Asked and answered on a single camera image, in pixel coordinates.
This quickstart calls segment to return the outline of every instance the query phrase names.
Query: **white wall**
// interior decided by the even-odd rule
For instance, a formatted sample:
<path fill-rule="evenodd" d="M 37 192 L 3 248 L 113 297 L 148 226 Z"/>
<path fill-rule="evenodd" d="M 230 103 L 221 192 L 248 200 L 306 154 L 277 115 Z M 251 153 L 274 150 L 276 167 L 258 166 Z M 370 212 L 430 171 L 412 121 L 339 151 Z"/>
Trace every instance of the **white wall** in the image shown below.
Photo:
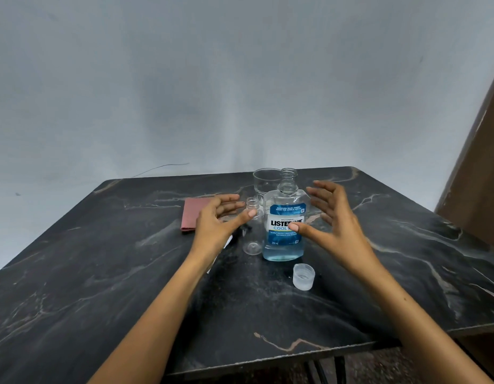
<path fill-rule="evenodd" d="M 166 163 L 354 165 L 433 209 L 493 77 L 494 0 L 0 0 L 0 267 Z"/>

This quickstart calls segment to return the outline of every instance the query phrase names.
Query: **table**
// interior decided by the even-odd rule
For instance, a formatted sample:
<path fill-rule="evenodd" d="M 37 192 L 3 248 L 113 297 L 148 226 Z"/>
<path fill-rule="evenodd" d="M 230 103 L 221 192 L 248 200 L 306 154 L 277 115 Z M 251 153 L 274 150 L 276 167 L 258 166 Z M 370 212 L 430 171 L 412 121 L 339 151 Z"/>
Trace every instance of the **table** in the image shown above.
<path fill-rule="evenodd" d="M 382 263 L 452 336 L 494 331 L 494 251 L 353 167 L 299 170 L 343 184 Z M 183 262 L 184 199 L 254 193 L 251 173 L 104 182 L 0 270 L 0 383 L 84 383 Z M 327 226 L 312 209 L 308 222 Z M 362 286 L 308 242 L 314 267 L 226 248 L 196 290 L 167 377 L 191 379 L 395 345 Z"/>

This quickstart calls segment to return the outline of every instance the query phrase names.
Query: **pink napkin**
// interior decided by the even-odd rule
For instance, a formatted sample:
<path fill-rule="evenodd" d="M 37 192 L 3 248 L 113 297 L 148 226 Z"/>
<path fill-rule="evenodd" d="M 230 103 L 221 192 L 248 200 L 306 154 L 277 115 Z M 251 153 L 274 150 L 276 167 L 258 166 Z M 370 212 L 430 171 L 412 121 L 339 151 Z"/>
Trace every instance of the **pink napkin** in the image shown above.
<path fill-rule="evenodd" d="M 199 217 L 199 212 L 211 200 L 212 200 L 212 197 L 186 198 L 184 200 L 183 218 L 181 220 L 181 230 L 183 232 L 195 230 L 195 226 L 197 223 L 197 217 Z"/>

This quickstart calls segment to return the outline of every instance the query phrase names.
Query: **person's left arm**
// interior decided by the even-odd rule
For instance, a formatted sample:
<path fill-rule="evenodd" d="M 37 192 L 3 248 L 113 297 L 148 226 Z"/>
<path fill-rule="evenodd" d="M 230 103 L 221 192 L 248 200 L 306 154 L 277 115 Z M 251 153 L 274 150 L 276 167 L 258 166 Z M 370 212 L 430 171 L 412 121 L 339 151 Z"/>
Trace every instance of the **person's left arm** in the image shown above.
<path fill-rule="evenodd" d="M 237 194 L 218 195 L 202 209 L 192 249 L 185 261 L 92 376 L 90 384 L 160 383 L 195 287 L 229 236 L 256 215 L 255 210 L 244 210 L 228 222 L 218 220 L 244 206 L 238 202 L 239 197 Z"/>

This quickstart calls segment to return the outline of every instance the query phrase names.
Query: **listerine bottle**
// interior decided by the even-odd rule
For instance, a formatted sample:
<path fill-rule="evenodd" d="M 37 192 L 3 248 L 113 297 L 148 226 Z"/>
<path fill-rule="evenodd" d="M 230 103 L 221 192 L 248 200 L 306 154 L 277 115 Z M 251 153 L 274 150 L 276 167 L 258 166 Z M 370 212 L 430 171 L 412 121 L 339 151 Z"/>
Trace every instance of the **listerine bottle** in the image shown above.
<path fill-rule="evenodd" d="M 292 221 L 304 222 L 309 196 L 295 183 L 297 170 L 283 168 L 277 190 L 263 197 L 266 240 L 263 257 L 270 261 L 288 261 L 304 254 L 302 236 L 288 228 Z"/>

